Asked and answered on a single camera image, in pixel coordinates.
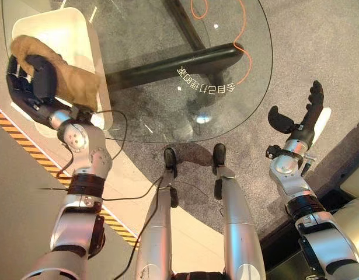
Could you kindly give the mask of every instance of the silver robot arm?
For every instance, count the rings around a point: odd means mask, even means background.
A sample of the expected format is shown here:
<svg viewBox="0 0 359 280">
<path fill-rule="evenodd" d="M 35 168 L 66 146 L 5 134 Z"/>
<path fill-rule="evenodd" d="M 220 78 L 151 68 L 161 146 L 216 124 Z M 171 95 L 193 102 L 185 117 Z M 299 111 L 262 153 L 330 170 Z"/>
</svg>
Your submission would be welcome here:
<svg viewBox="0 0 359 280">
<path fill-rule="evenodd" d="M 321 120 L 323 110 L 323 90 L 318 81 L 313 83 L 309 101 L 308 112 L 300 124 L 279 114 L 276 106 L 270 110 L 270 125 L 291 134 L 282 149 L 269 146 L 266 151 L 266 156 L 272 159 L 270 177 L 278 184 L 287 212 L 295 221 L 301 235 L 299 243 L 312 273 L 318 279 L 359 279 L 356 247 L 302 177 L 312 160 L 307 151 L 312 146 L 315 124 Z M 301 173 L 299 168 L 304 158 L 309 160 Z"/>
<path fill-rule="evenodd" d="M 70 148 L 75 171 L 57 216 L 51 251 L 23 279 L 85 279 L 87 259 L 105 242 L 104 217 L 98 213 L 112 161 L 101 129 L 74 121 L 62 110 L 51 115 L 50 123 Z"/>
<path fill-rule="evenodd" d="M 54 67 L 38 55 L 26 60 L 35 69 L 31 83 L 22 69 L 18 72 L 16 58 L 9 60 L 6 79 L 11 98 L 32 119 L 58 131 L 73 155 L 75 171 L 53 229 L 51 251 L 23 279 L 85 279 L 87 260 L 105 243 L 104 217 L 98 213 L 112 160 L 103 131 L 90 122 L 90 110 L 70 109 L 54 98 Z"/>
</svg>

